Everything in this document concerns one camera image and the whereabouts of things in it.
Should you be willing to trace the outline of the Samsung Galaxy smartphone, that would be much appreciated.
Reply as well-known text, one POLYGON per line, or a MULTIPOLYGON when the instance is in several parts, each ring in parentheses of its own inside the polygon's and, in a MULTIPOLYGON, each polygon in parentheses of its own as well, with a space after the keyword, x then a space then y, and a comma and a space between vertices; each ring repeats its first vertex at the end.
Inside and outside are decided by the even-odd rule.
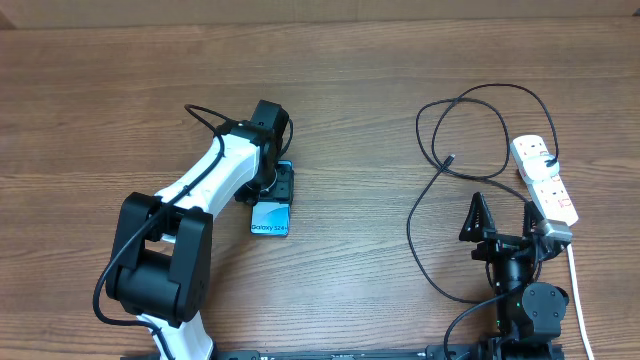
POLYGON ((251 233, 286 237, 289 234, 291 206, 294 198, 294 168, 288 160, 276 165, 276 182, 253 207, 251 233))

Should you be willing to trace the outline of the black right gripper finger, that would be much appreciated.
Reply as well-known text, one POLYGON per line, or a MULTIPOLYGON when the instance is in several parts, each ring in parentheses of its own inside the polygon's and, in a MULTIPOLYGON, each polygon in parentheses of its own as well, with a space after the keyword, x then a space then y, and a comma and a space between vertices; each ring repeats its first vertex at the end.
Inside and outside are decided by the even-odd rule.
POLYGON ((459 233, 459 240, 479 243, 494 238, 496 227, 484 195, 473 194, 469 212, 459 233))
POLYGON ((536 204, 533 201, 528 201, 524 204, 524 216, 522 236, 529 237, 535 232, 537 225, 544 220, 544 216, 541 214, 536 204))

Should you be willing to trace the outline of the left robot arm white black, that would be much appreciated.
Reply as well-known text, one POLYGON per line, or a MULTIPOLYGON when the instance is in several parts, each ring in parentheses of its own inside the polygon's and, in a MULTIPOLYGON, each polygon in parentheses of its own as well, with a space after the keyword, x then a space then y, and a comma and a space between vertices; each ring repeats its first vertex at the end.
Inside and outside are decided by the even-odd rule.
POLYGON ((213 141, 181 178, 153 195, 131 193, 119 213, 109 263, 93 294, 96 317, 145 327, 155 359, 257 359, 224 352, 201 315, 210 285, 213 224, 230 200, 252 208, 254 235, 289 233, 294 168, 284 154, 293 122, 284 108, 260 101, 248 120, 212 126, 213 141))

